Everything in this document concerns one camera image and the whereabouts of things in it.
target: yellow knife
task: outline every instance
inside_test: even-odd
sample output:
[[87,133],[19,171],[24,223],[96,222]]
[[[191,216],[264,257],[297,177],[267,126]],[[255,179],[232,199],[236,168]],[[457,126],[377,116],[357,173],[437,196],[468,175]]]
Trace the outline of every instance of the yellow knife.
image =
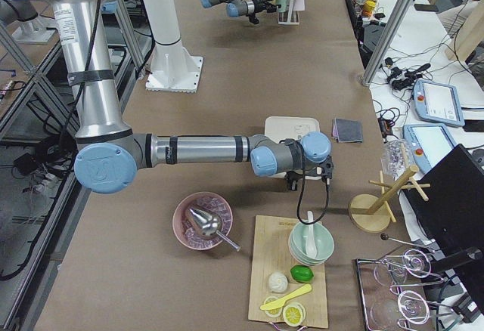
[[279,299],[276,299],[275,301],[272,301],[260,306],[260,309],[263,311],[270,311],[270,310],[275,310],[276,308],[281,308],[284,306],[286,301],[290,299],[294,299],[296,297],[299,297],[300,295],[304,295],[307,292],[311,292],[311,291],[312,291],[311,285],[305,284],[304,286],[296,289],[295,291],[292,291],[291,293],[287,293],[284,297],[281,297]]

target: white spoon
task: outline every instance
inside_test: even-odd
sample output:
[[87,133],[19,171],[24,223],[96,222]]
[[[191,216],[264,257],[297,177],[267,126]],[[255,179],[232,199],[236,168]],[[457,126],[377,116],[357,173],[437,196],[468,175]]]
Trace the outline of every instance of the white spoon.
[[[308,223],[312,223],[313,217],[312,212],[308,212]],[[306,254],[310,258],[315,258],[318,254],[318,249],[316,248],[315,242],[315,230],[314,226],[308,225],[308,239],[306,240]]]

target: label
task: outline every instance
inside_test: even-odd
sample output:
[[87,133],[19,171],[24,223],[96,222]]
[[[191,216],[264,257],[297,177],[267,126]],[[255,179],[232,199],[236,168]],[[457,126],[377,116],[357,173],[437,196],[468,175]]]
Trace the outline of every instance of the label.
[[79,42],[76,19],[71,8],[63,8],[54,12],[61,45]]

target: lemon slice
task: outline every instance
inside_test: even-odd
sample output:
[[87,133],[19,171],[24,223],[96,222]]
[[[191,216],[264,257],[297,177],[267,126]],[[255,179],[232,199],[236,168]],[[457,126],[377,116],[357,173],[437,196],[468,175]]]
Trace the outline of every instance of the lemon slice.
[[306,310],[304,310],[302,305],[297,305],[293,302],[284,307],[282,317],[288,326],[296,327],[303,323],[306,317]]
[[[276,299],[279,299],[278,297],[276,297],[275,295],[270,295],[268,298],[266,298],[264,300],[264,305],[266,303],[269,303],[269,302],[272,302],[272,301],[275,301]],[[281,316],[281,313],[282,313],[282,307],[279,307],[279,308],[276,308],[274,310],[267,310],[267,311],[264,311],[265,314],[267,314],[269,317],[271,318],[277,318],[279,316]]]
[[305,320],[306,319],[306,309],[304,308],[303,304],[299,303],[299,302],[291,302],[289,305],[296,305],[296,306],[299,306],[301,307],[302,309],[302,320]]

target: green lime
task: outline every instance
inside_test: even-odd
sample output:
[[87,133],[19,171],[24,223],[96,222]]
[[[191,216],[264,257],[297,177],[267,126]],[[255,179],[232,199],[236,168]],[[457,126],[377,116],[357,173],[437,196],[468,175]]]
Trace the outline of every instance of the green lime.
[[290,275],[299,283],[311,283],[312,278],[315,276],[310,267],[300,264],[290,269]]

